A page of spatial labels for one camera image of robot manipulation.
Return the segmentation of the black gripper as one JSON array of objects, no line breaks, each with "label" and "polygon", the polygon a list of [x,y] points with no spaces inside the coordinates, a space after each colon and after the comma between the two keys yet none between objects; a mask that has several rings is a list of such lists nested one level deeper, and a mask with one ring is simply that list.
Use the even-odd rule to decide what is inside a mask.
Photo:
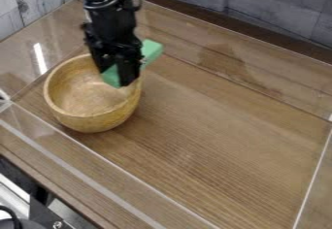
[{"label": "black gripper", "polygon": [[141,76],[144,43],[136,35],[136,12],[141,7],[134,0],[83,0],[90,53],[102,73],[114,65],[116,56],[122,86],[129,86]]}]

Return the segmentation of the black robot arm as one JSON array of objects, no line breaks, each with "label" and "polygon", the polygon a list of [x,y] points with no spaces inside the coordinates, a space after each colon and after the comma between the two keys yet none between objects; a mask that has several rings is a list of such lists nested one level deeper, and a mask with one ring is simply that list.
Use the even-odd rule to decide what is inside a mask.
[{"label": "black robot arm", "polygon": [[141,7],[133,0],[83,0],[85,42],[99,71],[116,67],[120,86],[130,85],[141,76],[144,43],[136,35]]}]

